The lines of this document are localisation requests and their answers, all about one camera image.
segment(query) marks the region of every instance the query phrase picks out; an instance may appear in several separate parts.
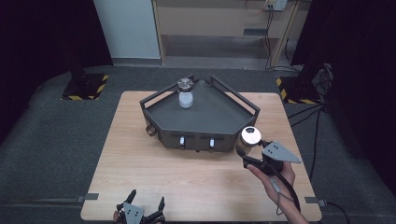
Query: gray carpet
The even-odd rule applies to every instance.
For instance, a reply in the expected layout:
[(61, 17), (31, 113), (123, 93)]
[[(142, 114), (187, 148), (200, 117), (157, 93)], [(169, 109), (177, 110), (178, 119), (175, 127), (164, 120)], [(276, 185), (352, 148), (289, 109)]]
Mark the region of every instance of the gray carpet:
[[(215, 75), (236, 91), (279, 92), (276, 77), (293, 75), (247, 70), (110, 66), (88, 71), (109, 75), (98, 100), (60, 100), (71, 77), (68, 73), (37, 88), (29, 108), (0, 147), (2, 203), (74, 199), (85, 195), (124, 91), (156, 91), (181, 77), (195, 75), (203, 79)], [(285, 109), (291, 115), (310, 106), (285, 105)], [(308, 113), (291, 119), (290, 124)], [(316, 115), (293, 127), (308, 173), (313, 158), (315, 126)], [(319, 119), (312, 185), (319, 199), (342, 206), (351, 223), (396, 223), (394, 196), (370, 162), (354, 159), (348, 153), (328, 113), (321, 113)], [(80, 209), (80, 204), (1, 204), (0, 223), (88, 223), (80, 218)], [(322, 213), (322, 223), (347, 223), (336, 207), (323, 207)]]

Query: electrical socket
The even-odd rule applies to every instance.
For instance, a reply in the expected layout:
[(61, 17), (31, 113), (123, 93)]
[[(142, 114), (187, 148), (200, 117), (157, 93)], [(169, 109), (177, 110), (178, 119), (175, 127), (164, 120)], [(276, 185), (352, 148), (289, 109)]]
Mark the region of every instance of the electrical socket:
[(287, 3), (288, 0), (268, 0), (267, 6), (264, 10), (269, 11), (272, 6), (273, 11), (283, 11), (285, 10)]

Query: white lid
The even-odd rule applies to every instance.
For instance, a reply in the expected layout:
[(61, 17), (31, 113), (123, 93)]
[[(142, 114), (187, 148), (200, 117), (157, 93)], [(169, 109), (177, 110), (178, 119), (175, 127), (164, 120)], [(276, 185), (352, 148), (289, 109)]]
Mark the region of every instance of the white lid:
[(262, 134), (253, 126), (244, 128), (241, 132), (241, 137), (244, 143), (250, 146), (255, 146), (262, 140)]

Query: wooden table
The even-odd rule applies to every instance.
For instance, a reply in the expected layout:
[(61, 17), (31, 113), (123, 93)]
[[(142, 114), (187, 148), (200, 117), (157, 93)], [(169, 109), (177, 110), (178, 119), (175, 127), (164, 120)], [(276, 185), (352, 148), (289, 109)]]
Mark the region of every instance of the wooden table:
[[(259, 179), (243, 168), (233, 151), (199, 153), (165, 148), (157, 137), (146, 133), (139, 101), (149, 91), (126, 91), (120, 98), (104, 149), (94, 173), (89, 193), (97, 200), (85, 201), (85, 220), (111, 220), (116, 204), (133, 189), (133, 205), (148, 216), (158, 209), (161, 197), (167, 221), (284, 221), (276, 215), (276, 205), (267, 197)], [(301, 158), (284, 107), (275, 93), (242, 92), (261, 109), (255, 125), (266, 141), (277, 140)], [(260, 159), (256, 147), (249, 156)], [(321, 219), (304, 164), (293, 164), (294, 187), (303, 215), (309, 221)]]

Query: bottle cap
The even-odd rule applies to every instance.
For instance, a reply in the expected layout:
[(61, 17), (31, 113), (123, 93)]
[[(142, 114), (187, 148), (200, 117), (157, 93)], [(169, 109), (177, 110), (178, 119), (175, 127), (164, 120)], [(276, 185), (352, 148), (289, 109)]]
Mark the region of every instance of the bottle cap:
[(262, 140), (262, 134), (257, 128), (248, 126), (242, 130), (241, 139), (247, 146), (254, 147)]
[(191, 79), (184, 77), (178, 81), (177, 85), (180, 91), (191, 91), (194, 83)]

